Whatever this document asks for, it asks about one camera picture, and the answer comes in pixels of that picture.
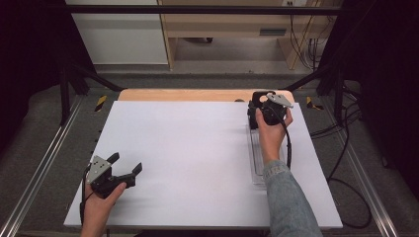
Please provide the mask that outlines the black stand leg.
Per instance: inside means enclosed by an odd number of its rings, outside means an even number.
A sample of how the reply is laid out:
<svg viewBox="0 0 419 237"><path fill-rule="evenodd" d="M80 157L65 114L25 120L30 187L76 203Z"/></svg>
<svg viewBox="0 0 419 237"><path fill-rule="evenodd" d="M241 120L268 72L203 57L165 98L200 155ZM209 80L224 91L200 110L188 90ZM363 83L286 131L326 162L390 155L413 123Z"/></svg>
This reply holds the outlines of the black stand leg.
<svg viewBox="0 0 419 237"><path fill-rule="evenodd" d="M321 68L318 68L316 71L310 73L309 75L303 77L302 79L285 87L285 90L293 92L294 90L313 81L314 79L319 79L319 84L316 89L316 92L319 96L326 96L329 95L331 91L334 91L333 117L339 125L342 125L344 79L338 66L326 64Z"/></svg>
<svg viewBox="0 0 419 237"><path fill-rule="evenodd" d="M88 70L82 67L81 65L70 64L67 66L63 66L59 70L61 125L64 125L70 117L68 84L71 84L77 95L86 95L90 90L90 87L87 85L85 81L86 78L93 79L95 82L105 86L106 88L114 92L121 92L124 89L123 87L108 81L107 79L99 76L96 72Z"/></svg>

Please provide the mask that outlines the white board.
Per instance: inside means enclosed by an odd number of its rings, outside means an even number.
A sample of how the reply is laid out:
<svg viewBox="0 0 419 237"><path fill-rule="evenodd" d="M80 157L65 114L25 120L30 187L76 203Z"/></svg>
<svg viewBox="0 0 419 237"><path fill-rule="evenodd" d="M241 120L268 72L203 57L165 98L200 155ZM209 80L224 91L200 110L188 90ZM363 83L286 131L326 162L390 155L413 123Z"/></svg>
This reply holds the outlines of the white board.
<svg viewBox="0 0 419 237"><path fill-rule="evenodd" d="M112 169L143 170L113 207L112 227L264 229L269 208L252 181L243 102L113 103L95 148Z"/></svg>

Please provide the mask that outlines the wooden table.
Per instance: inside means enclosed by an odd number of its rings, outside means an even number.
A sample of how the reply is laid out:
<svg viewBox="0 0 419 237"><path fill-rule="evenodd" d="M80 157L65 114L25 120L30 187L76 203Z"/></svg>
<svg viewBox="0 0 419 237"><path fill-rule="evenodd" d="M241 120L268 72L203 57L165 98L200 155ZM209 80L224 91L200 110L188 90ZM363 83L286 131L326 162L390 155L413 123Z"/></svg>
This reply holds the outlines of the wooden table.
<svg viewBox="0 0 419 237"><path fill-rule="evenodd" d="M125 89L119 101L248 102L256 89Z"/></svg>

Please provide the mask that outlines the aluminium rail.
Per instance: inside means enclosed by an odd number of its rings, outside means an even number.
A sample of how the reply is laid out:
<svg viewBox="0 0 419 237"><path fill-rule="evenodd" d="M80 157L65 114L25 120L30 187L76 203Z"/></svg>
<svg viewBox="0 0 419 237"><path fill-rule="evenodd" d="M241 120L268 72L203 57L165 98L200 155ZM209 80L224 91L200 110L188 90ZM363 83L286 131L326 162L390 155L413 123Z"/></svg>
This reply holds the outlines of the aluminium rail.
<svg viewBox="0 0 419 237"><path fill-rule="evenodd" d="M389 217L376 188L374 187L370 177L361 164L354 147L349 141L349 135L346 127L337 131L339 137L339 144L342 146L342 152L339 160L346 155L352 174L358 184L362 198L370 208L370 214L374 219L377 229L381 237L399 237L399 234Z"/></svg>
<svg viewBox="0 0 419 237"><path fill-rule="evenodd" d="M61 125L54 135L53 140L49 144L44 153L37 169L33 173L29 183L24 189L19 201L15 205L13 211L8 216L3 226L0 228L0 237L15 237L25 216L27 215L42 183L53 163L57 153L59 152L67 134L73 125L80 107L84 101L83 96L76 96L72 106L70 107L70 114L66 122Z"/></svg>

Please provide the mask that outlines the person's left hand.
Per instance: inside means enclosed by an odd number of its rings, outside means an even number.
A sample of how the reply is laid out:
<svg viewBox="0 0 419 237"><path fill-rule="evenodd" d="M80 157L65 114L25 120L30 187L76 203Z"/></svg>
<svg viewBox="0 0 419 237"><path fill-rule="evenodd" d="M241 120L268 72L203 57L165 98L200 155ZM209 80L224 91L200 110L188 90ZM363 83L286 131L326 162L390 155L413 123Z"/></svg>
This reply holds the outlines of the person's left hand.
<svg viewBox="0 0 419 237"><path fill-rule="evenodd" d="M101 237L104 234L111 210L125 189L126 183L121 183L108 197L101 198L90 185L85 187L87 196L80 237Z"/></svg>

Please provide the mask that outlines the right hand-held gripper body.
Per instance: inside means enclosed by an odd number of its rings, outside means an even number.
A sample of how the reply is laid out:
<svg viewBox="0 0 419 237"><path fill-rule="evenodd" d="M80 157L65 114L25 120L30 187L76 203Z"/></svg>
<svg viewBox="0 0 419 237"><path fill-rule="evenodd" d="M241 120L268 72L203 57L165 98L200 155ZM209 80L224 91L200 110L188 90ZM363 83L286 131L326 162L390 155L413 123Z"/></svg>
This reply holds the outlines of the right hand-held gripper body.
<svg viewBox="0 0 419 237"><path fill-rule="evenodd" d="M261 112L267 125L276 125L284 121L287 108L293 104L282 94L267 94L267 100L262 103Z"/></svg>

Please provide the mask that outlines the person's right hand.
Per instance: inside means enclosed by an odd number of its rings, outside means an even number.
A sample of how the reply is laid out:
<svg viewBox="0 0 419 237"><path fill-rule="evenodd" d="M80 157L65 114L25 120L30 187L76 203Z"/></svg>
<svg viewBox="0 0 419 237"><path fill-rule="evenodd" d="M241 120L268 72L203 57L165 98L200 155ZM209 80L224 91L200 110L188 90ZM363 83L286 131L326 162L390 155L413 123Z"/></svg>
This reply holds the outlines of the person's right hand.
<svg viewBox="0 0 419 237"><path fill-rule="evenodd" d="M257 109L256 121L259 128L259 142L262 150L263 162L268 164L271 161L280 159L280 148L286 136L286 128L293 122L290 109L287 109L284 123L268 125L264 120L262 112Z"/></svg>

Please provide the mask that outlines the clear plastic packaging box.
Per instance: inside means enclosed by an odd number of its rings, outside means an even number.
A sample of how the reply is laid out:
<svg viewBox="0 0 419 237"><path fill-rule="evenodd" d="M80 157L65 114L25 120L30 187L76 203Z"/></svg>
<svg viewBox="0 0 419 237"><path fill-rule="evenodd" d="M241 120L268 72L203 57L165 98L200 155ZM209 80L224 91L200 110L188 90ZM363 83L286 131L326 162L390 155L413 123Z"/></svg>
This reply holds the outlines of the clear plastic packaging box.
<svg viewBox="0 0 419 237"><path fill-rule="evenodd" d="M250 167L252 183L256 186L265 186L263 171L264 162L262 156L262 149L259 141L258 129L247 129L248 132L248 146L250 150ZM289 167L291 165L292 156L289 154L289 141L286 139L279 151L280 158Z"/></svg>

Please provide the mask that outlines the black curtain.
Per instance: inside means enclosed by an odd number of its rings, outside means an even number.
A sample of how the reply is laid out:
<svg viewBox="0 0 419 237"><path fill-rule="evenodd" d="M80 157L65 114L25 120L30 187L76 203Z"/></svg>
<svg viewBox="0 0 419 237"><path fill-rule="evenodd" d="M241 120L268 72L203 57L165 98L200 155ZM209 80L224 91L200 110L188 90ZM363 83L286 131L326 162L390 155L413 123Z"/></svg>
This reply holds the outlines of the black curtain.
<svg viewBox="0 0 419 237"><path fill-rule="evenodd" d="M35 93L52 86L85 94L95 70L66 0L0 0L0 153L12 143Z"/></svg>
<svg viewBox="0 0 419 237"><path fill-rule="evenodd" d="M419 200L419 0L343 0L321 59L350 30L341 72L361 85L361 109L384 157Z"/></svg>

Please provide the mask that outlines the black horizontal bar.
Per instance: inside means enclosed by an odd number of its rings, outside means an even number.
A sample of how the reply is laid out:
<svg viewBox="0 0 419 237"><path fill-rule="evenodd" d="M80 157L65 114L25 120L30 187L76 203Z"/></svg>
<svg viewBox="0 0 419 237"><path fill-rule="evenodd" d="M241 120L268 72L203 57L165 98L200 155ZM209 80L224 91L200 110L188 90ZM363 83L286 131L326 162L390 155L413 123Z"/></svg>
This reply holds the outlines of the black horizontal bar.
<svg viewBox="0 0 419 237"><path fill-rule="evenodd" d="M337 16L341 7L251 7L193 5L66 5L66 11L80 14L216 14L216 15L313 15Z"/></svg>

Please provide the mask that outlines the yellow black tape marker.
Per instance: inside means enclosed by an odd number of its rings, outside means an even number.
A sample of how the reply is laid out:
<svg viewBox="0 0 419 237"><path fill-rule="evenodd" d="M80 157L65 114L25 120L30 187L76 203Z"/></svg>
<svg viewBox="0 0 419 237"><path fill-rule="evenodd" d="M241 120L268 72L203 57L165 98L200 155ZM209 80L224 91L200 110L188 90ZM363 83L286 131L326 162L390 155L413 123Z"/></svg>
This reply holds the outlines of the yellow black tape marker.
<svg viewBox="0 0 419 237"><path fill-rule="evenodd" d="M97 102L94 112L99 112L104 106L106 100L107 100L107 96L101 96Z"/></svg>
<svg viewBox="0 0 419 237"><path fill-rule="evenodd" d="M321 105L314 105L313 102L312 102L311 97L306 97L306 107L308 109L314 109L314 110L318 110L318 111L324 110L324 108Z"/></svg>

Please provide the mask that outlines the white cabinet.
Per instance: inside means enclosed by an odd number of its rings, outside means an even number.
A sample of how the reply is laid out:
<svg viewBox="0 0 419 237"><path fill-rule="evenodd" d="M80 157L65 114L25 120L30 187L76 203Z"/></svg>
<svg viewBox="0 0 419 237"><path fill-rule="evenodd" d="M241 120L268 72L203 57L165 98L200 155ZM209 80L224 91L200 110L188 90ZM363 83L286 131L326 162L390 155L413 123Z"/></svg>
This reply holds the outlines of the white cabinet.
<svg viewBox="0 0 419 237"><path fill-rule="evenodd" d="M167 64L158 14L73 14L96 65Z"/></svg>

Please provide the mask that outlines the light wooden desk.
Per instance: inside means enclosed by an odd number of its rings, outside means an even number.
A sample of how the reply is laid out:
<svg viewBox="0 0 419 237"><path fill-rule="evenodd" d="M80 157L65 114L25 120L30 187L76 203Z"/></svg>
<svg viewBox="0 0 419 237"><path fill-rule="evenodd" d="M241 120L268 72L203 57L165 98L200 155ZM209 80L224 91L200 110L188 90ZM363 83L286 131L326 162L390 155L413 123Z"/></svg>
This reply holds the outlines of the light wooden desk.
<svg viewBox="0 0 419 237"><path fill-rule="evenodd" d="M339 7L343 0L157 0L160 6ZM163 14L165 36L180 38L276 39L290 70L295 69L306 42L326 40L333 16Z"/></svg>

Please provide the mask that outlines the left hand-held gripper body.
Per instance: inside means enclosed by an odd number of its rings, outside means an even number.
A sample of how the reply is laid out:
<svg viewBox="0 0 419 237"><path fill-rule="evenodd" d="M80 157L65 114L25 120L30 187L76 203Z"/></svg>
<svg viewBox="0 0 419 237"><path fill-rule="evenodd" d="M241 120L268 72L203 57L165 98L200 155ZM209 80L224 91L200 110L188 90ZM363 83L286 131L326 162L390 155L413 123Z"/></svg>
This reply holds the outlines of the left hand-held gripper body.
<svg viewBox="0 0 419 237"><path fill-rule="evenodd" d="M96 194L103 198L107 198L121 183L126 183L127 189L135 186L135 176L132 171L129 174L114 176L112 165L107 162L107 159L95 155L87 175L87 183Z"/></svg>

